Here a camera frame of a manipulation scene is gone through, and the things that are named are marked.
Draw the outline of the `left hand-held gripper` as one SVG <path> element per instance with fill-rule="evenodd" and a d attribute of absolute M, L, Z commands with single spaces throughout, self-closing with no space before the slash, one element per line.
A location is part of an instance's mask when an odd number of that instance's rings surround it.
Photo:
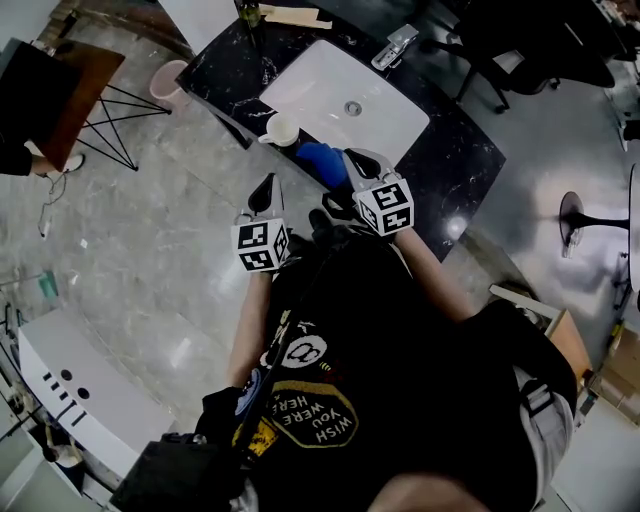
<path fill-rule="evenodd" d="M 281 183 L 269 173 L 249 195 L 240 210 L 246 217 L 283 217 L 285 211 Z M 252 220 L 231 227 L 234 254 L 249 273 L 277 271 L 288 254 L 289 235 L 282 218 Z"/>

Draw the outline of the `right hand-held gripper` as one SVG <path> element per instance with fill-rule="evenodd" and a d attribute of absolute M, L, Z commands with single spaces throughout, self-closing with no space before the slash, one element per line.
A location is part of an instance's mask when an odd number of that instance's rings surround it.
<path fill-rule="evenodd" d="M 387 157 L 347 148 L 342 159 L 359 214 L 369 227 L 385 237 L 414 226 L 414 200 L 408 182 L 395 172 Z"/>

